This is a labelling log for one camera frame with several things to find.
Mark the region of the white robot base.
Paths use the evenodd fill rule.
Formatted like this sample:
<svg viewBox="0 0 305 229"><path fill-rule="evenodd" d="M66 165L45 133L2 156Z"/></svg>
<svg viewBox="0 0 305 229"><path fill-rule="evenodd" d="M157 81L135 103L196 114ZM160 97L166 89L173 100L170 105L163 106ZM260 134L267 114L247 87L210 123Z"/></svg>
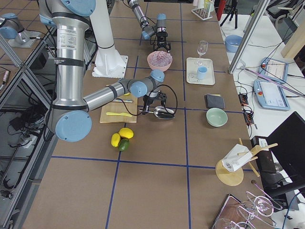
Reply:
<svg viewBox="0 0 305 229"><path fill-rule="evenodd" d="M120 55L115 48L105 0L96 1L96 7L90 20L98 46L92 75L94 77L124 78L128 56Z"/></svg>

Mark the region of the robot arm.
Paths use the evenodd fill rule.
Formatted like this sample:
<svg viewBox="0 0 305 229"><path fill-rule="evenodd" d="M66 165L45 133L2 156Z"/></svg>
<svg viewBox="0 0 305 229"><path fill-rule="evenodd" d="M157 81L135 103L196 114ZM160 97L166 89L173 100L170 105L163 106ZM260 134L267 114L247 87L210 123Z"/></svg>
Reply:
<svg viewBox="0 0 305 229"><path fill-rule="evenodd" d="M132 9L136 16L139 25L142 29L142 37L145 40L150 40L155 36L155 40L151 45L154 51L163 50L170 52L171 43L167 41L168 33L166 28L166 15L160 13L157 15L156 23L151 25L149 21L153 22L150 18L146 17L137 0L128 0L128 7Z"/></svg>
<svg viewBox="0 0 305 229"><path fill-rule="evenodd" d="M130 92L142 97L156 90L164 73L153 70L140 80L124 78L127 56L114 46L107 3L104 0L41 0L40 19L57 30L56 99L47 116L48 128L61 140L77 142L91 130L89 111ZM98 50L94 75L116 77L118 82L83 95L85 31L93 28Z"/></svg>

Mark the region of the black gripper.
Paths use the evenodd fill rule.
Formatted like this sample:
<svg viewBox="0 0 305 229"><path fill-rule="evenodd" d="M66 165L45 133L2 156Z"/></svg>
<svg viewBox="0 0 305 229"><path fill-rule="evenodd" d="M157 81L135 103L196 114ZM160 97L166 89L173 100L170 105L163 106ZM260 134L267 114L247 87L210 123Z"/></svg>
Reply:
<svg viewBox="0 0 305 229"><path fill-rule="evenodd" d="M166 49L167 52L171 50L171 43L166 41L168 33L166 31L159 31L156 34L157 43L153 43L153 50L157 51L158 49Z"/></svg>
<svg viewBox="0 0 305 229"><path fill-rule="evenodd" d="M149 112L149 107L154 101L160 101L161 106L165 106L166 100L167 100L167 95L162 91L147 93L146 95L143 96L144 107L142 110L142 114L145 115Z"/></svg>

